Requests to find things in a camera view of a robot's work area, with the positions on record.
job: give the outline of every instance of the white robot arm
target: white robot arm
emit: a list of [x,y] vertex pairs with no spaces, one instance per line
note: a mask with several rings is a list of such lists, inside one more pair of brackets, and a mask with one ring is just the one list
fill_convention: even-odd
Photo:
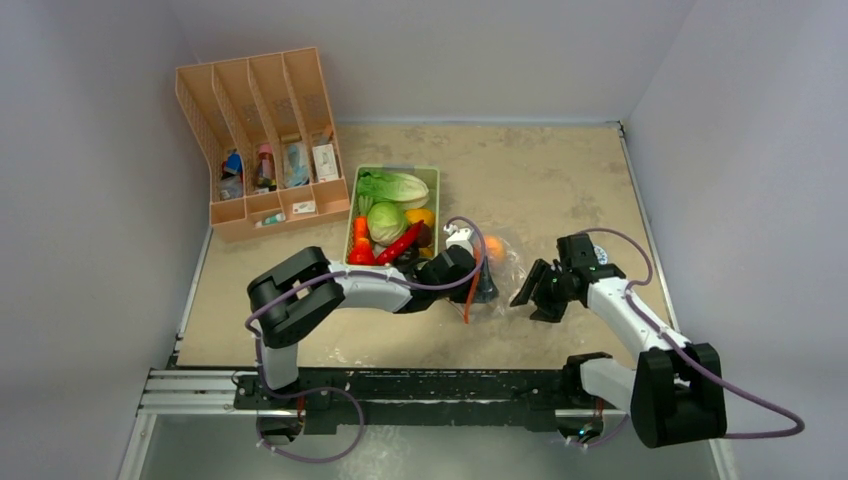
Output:
[[[292,297],[258,317],[264,359],[261,368],[268,388],[285,392],[296,384],[298,342],[336,308],[410,313],[426,310],[439,298],[463,303],[470,282],[460,280],[476,264],[468,251],[470,242],[462,241],[468,234],[454,232],[444,252],[407,273],[393,267],[372,268],[366,273],[349,271],[328,261],[320,248],[309,247],[257,277],[248,286],[254,312],[297,282],[311,284],[307,295]],[[613,264],[599,264],[585,233],[558,239],[557,249],[560,258],[552,264],[536,260],[510,305],[532,301],[537,310],[531,319],[559,322],[568,303],[580,301],[609,325],[637,359],[637,368],[631,370],[603,352],[571,356],[562,370],[563,391],[575,398],[599,397],[626,411],[648,447],[723,436],[722,389],[687,366],[671,345],[637,316],[625,298],[628,281],[624,273]],[[457,286],[423,290],[410,288],[409,280],[419,285]],[[635,293],[630,295],[638,307],[664,325]],[[701,366],[721,375],[718,354],[709,344],[693,345],[672,329],[664,333]]]

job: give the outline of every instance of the green basket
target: green basket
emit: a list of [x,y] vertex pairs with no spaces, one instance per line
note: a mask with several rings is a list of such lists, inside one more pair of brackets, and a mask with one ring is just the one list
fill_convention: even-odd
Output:
[[347,257],[353,248],[353,220],[359,216],[359,202],[356,201],[356,184],[359,182],[360,175],[364,172],[408,173],[420,178],[427,185],[427,188],[430,189],[430,200],[423,208],[432,211],[436,216],[436,223],[433,228],[433,254],[438,255],[439,231],[442,229],[439,223],[439,169],[427,165],[364,164],[356,169],[356,179],[353,181],[353,190],[350,199],[350,217],[347,221],[345,254],[342,263],[347,264]]

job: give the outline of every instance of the red chili pepper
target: red chili pepper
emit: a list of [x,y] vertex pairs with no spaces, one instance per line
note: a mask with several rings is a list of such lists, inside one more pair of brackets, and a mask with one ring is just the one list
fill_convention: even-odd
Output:
[[400,238],[395,240],[395,243],[389,245],[389,248],[383,250],[383,253],[377,256],[377,265],[390,263],[403,253],[404,250],[412,246],[412,244],[415,243],[415,239],[418,238],[418,232],[421,231],[421,225],[424,225],[424,220],[419,220],[418,223],[409,227],[409,230],[401,235]]
[[351,265],[377,265],[374,260],[374,252],[371,251],[371,242],[367,237],[357,238],[347,256],[347,263]]

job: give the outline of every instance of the white backdrop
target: white backdrop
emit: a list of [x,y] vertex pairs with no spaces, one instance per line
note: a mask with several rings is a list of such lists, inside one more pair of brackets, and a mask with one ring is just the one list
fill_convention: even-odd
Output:
[[[681,326],[808,422],[735,442],[742,478],[848,478],[846,24],[838,0],[700,0],[630,119]],[[727,398],[732,431],[789,424]]]
[[207,225],[164,0],[0,6],[0,477],[118,473]]
[[203,61],[317,46],[340,120],[579,122],[636,106],[694,0],[171,0]]

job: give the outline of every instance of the tabletop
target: tabletop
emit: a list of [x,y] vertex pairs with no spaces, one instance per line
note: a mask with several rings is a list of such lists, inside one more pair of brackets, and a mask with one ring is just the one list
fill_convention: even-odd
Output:
[[[363,163],[437,166],[440,221],[469,217],[484,233],[507,239],[526,270],[536,258],[556,257],[558,237],[588,227],[619,230],[648,248],[616,128],[349,125],[340,126],[338,136],[349,188]],[[250,314],[248,283],[306,246],[320,246],[327,258],[340,260],[346,233],[346,222],[230,244],[213,233],[178,365],[252,366],[252,339],[243,327]],[[625,241],[609,234],[592,234],[592,240],[629,278],[645,277],[644,261]],[[512,287],[501,294],[512,296]],[[659,280],[636,292],[668,322]],[[561,368],[569,355],[597,351],[635,364],[604,322],[579,303],[555,324],[529,320],[532,310],[480,314],[469,324],[446,301],[410,315],[337,310],[301,341],[298,364]]]

